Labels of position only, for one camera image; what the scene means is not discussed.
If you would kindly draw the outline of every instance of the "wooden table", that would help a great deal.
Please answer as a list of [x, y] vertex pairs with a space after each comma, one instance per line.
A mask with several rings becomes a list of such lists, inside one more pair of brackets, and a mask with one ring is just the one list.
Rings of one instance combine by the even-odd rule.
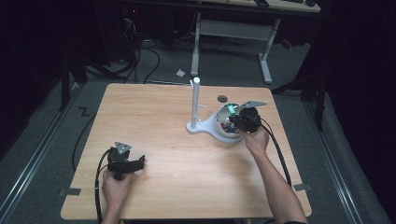
[[[198, 109], [201, 119], [224, 105], [217, 100], [221, 94], [229, 103], [268, 103], [257, 107], [259, 114], [274, 131], [292, 184], [301, 184], [271, 92], [265, 88], [201, 86], [199, 104], [207, 106]], [[186, 131], [191, 99], [190, 86], [110, 84], [70, 186], [81, 193], [66, 197], [62, 217], [96, 219], [95, 172], [101, 156], [115, 141], [133, 146], [130, 160], [143, 154], [147, 159], [145, 169], [135, 173], [121, 218], [271, 217], [259, 170], [245, 142], [226, 145], [209, 134]], [[268, 155], [283, 175], [272, 142]], [[297, 195], [309, 216], [311, 207], [305, 192], [298, 191]], [[101, 203], [105, 210], [103, 195]]]

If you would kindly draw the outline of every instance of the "dark background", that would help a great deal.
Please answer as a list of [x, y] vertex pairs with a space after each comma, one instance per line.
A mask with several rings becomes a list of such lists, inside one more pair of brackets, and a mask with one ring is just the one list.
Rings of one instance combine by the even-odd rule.
[[[326, 75], [326, 90], [346, 139], [378, 200], [396, 222], [395, 214], [390, 211], [396, 204], [393, 190], [396, 184], [395, 1], [319, 3], [323, 15], [347, 15], [350, 20], [320, 25], [317, 21], [285, 19], [276, 43], [287, 39], [292, 45], [312, 44], [296, 79], [312, 73]], [[150, 16], [153, 11], [157, 15], [154, 18]], [[99, 64], [125, 58], [125, 46], [114, 45], [123, 43], [118, 41], [122, 40], [118, 33], [122, 30], [119, 14], [117, 7], [94, 7], [89, 3], [78, 6], [63, 3], [58, 7], [54, 1], [2, 1], [1, 158], [59, 79], [67, 51], [78, 51]], [[145, 8], [139, 10], [139, 16], [144, 18], [140, 21], [145, 21], [139, 23], [144, 33], [171, 45], [174, 29], [184, 34], [190, 28], [192, 12]], [[304, 90], [316, 85], [318, 82], [313, 80], [298, 88]]]

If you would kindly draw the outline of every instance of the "round base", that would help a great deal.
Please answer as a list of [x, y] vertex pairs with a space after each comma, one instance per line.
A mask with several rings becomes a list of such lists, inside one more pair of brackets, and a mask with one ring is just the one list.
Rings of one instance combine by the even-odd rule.
[[242, 141], [243, 137], [236, 137], [236, 138], [231, 138], [231, 137], [225, 137], [222, 134], [220, 134], [216, 128], [213, 125], [213, 120], [216, 116], [216, 113], [213, 113], [208, 119], [204, 121], [197, 121], [195, 128], [191, 127], [191, 121], [189, 121], [186, 125], [187, 131], [189, 133], [209, 133], [212, 135], [215, 139], [219, 140], [220, 142], [227, 143], [227, 144], [233, 144], [233, 143], [238, 143]]

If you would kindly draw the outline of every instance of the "person's left hand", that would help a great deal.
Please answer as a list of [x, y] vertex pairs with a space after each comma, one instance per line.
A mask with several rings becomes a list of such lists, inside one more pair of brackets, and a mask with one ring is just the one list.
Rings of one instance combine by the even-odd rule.
[[114, 173], [104, 170], [102, 192], [105, 195], [107, 207], [120, 208], [131, 190], [134, 174], [128, 174], [123, 180], [116, 180]]

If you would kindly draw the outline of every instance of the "white stand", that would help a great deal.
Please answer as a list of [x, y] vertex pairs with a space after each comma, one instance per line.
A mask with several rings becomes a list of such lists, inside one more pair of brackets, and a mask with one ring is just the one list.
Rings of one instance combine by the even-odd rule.
[[198, 109], [199, 85], [200, 85], [200, 78], [195, 77], [192, 82], [193, 94], [192, 94], [191, 121], [189, 121], [186, 125], [187, 131], [189, 133], [209, 133], [215, 139], [227, 144], [240, 142], [243, 139], [242, 136], [236, 138], [230, 138], [223, 136], [216, 130], [214, 125], [216, 113], [213, 113], [208, 119], [204, 121], [200, 121], [198, 119], [197, 109]]

